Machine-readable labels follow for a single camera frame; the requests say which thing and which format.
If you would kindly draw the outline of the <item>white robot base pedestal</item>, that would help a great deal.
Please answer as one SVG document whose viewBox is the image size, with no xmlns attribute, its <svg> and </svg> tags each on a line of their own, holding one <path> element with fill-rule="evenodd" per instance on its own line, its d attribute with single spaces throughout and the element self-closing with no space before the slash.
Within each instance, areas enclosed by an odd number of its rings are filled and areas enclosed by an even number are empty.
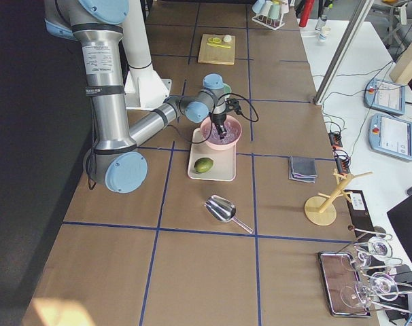
<svg viewBox="0 0 412 326">
<path fill-rule="evenodd" d="M 141 4 L 130 0 L 122 23 L 122 44 L 128 63 L 124 87 L 128 109 L 152 110 L 170 95 L 172 81 L 162 79 L 153 68 Z"/>
</svg>

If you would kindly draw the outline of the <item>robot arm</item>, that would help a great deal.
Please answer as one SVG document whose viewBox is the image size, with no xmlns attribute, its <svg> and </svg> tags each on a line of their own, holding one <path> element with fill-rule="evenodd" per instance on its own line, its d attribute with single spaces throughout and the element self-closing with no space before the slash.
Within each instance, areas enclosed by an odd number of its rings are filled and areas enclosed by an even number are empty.
<svg viewBox="0 0 412 326">
<path fill-rule="evenodd" d="M 92 105 L 92 145 L 84 160 L 88 184 L 118 193 L 136 190 L 148 164 L 137 147 L 179 116 L 210 118 L 225 137 L 224 84 L 209 74 L 196 96 L 170 96 L 155 72 L 139 1 L 46 1 L 51 35 L 78 41 Z"/>
</svg>

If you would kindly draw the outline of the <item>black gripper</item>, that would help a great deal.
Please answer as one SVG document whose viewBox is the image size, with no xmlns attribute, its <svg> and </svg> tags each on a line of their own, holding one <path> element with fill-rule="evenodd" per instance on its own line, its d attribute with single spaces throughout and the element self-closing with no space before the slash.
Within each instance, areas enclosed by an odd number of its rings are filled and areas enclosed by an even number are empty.
<svg viewBox="0 0 412 326">
<path fill-rule="evenodd" d="M 217 128 L 217 133 L 219 139 L 222 140 L 227 135 L 226 128 L 224 126 L 224 122 L 226 121 L 226 114 L 219 113 L 219 114 L 212 114 L 211 121 L 213 122 L 214 126 Z"/>
</svg>

